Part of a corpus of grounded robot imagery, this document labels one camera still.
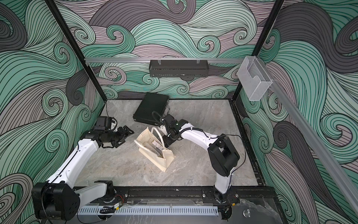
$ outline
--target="screw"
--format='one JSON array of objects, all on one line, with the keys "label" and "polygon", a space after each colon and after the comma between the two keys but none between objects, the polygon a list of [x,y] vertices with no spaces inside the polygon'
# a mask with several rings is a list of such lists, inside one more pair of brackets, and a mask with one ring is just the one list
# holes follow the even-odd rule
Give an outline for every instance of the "screw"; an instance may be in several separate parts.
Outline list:
[{"label": "screw", "polygon": [[250,217],[250,209],[244,210],[242,214],[247,218]]}]

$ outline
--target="marble floor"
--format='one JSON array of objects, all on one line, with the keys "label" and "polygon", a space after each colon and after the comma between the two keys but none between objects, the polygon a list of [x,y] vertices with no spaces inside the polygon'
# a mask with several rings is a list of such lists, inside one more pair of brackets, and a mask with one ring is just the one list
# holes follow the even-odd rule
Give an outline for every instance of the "marble floor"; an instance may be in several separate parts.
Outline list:
[{"label": "marble floor", "polygon": [[[166,172],[162,172],[133,142],[150,125],[133,120],[141,100],[109,100],[102,116],[112,116],[119,126],[127,125],[135,133],[118,148],[100,148],[96,151],[76,180],[76,186],[92,185],[96,180],[112,180],[115,186],[213,186],[216,172],[208,153],[186,139],[174,142],[169,149],[175,158]],[[240,134],[227,100],[170,100],[170,114],[177,120],[185,119],[206,132],[220,135]],[[245,149],[237,136],[230,139],[244,161]],[[232,185],[257,185],[251,163],[245,163],[234,172]]]}]

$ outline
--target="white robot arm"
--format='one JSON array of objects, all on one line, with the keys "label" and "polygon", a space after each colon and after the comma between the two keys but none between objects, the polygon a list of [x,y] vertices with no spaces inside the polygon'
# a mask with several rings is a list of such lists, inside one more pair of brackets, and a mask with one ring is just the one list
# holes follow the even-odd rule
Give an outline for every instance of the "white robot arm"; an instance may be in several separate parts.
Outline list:
[{"label": "white robot arm", "polygon": [[109,202],[114,197],[112,181],[96,181],[95,185],[73,191],[74,183],[90,157],[102,146],[111,143],[116,148],[134,132],[127,126],[111,129],[114,118],[100,116],[95,127],[82,134],[77,147],[60,168],[46,182],[36,183],[32,189],[32,199],[36,218],[70,220],[77,210],[101,198]]},{"label": "white robot arm", "polygon": [[219,202],[226,201],[226,193],[230,188],[232,172],[235,170],[240,159],[234,145],[230,139],[222,134],[220,136],[209,134],[202,129],[194,127],[186,120],[175,120],[170,114],[165,117],[160,116],[157,120],[160,130],[165,134],[163,139],[166,146],[172,144],[179,137],[190,140],[209,153],[211,164],[216,171],[215,197]]},{"label": "white robot arm", "polygon": [[[93,130],[82,134],[77,147],[60,168],[46,182],[35,184],[32,198],[36,218],[70,220],[80,207],[95,199],[101,198],[105,202],[113,199],[112,181],[99,180],[95,185],[72,190],[85,164],[102,143],[110,142],[112,147],[118,147],[134,133],[127,126],[114,131],[115,128],[111,129],[112,119],[98,117]],[[161,117],[161,120],[163,125],[160,129],[165,134],[163,139],[167,145],[182,137],[208,151],[211,164],[217,172],[214,195],[218,202],[225,202],[231,174],[240,158],[230,139],[224,134],[218,136],[206,133],[183,119],[175,120],[171,115]]]}]

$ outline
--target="bag handle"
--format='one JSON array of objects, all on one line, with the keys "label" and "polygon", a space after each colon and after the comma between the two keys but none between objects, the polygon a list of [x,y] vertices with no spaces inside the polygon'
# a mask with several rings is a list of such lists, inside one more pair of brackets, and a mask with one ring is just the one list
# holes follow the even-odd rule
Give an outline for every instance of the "bag handle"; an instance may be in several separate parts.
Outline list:
[{"label": "bag handle", "polygon": [[161,144],[162,144],[163,148],[165,148],[163,138],[162,138],[162,136],[160,135],[158,129],[157,129],[156,127],[152,127],[152,130],[151,130],[151,133],[152,133],[152,134],[153,134],[153,130],[155,130],[155,131],[157,132],[157,134],[159,135]]},{"label": "bag handle", "polygon": [[136,139],[134,140],[134,143],[136,143],[137,146],[139,146],[140,148],[142,148],[142,149],[144,149],[144,150],[146,150],[146,151],[148,151],[148,152],[153,153],[150,149],[148,149],[148,148],[145,147],[144,145],[140,144]]}]

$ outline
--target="patterned wall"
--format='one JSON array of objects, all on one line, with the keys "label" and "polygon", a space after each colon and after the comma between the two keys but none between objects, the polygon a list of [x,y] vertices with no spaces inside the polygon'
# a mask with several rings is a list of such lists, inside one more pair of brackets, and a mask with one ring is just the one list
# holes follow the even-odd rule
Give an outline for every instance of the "patterned wall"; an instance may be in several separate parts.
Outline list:
[{"label": "patterned wall", "polygon": [[66,42],[43,0],[0,1],[0,223],[39,223],[33,185],[64,162],[102,109]]},{"label": "patterned wall", "polygon": [[[251,55],[274,0],[56,0],[86,57]],[[287,4],[299,2],[289,0]],[[153,78],[149,64],[92,64],[108,98],[232,98],[240,65],[211,64],[206,78]]]},{"label": "patterned wall", "polygon": [[[280,10],[260,52],[272,78],[358,186],[358,4],[307,0]],[[270,89],[240,115],[289,223],[358,223],[314,148]]]}]

